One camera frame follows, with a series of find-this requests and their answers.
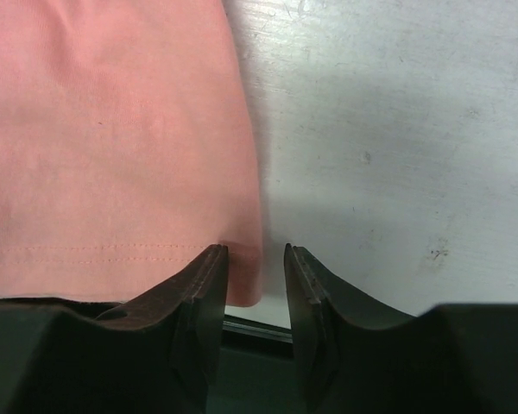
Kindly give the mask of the pink t shirt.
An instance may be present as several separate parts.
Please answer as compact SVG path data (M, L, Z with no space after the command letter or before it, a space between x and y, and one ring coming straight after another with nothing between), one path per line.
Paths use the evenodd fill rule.
M134 298L203 249L262 295L256 145L219 1L0 1L0 298Z

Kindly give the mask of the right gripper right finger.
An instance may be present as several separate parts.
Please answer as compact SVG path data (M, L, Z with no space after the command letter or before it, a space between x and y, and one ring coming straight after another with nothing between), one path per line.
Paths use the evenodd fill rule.
M311 413L518 413L518 304L414 317L284 253L294 358Z

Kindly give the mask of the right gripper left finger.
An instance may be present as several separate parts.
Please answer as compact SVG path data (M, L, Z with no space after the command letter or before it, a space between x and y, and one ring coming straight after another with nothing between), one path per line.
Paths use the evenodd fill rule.
M0 413L203 413L229 253L212 245L123 304L0 299Z

